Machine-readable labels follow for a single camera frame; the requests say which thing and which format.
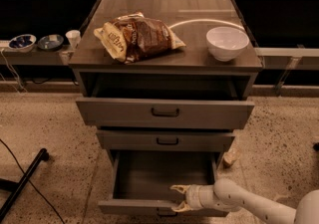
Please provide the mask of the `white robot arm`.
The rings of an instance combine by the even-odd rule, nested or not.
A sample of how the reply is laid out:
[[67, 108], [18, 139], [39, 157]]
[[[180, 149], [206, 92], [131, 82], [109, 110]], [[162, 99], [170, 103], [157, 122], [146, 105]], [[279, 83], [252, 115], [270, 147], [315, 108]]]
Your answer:
[[319, 190], [307, 193], [296, 209], [245, 190], [230, 179], [221, 178], [213, 185], [172, 185], [184, 200], [174, 212], [215, 209], [225, 212], [243, 208], [265, 224], [319, 224]]

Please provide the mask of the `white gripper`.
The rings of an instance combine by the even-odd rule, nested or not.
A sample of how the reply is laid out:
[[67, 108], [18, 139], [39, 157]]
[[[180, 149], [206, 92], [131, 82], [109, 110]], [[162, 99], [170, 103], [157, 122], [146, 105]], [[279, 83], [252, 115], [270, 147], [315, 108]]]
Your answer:
[[173, 212], [181, 213], [191, 210], [212, 209], [215, 203], [215, 196], [212, 185], [172, 185], [170, 190], [185, 195], [185, 201], [173, 206]]

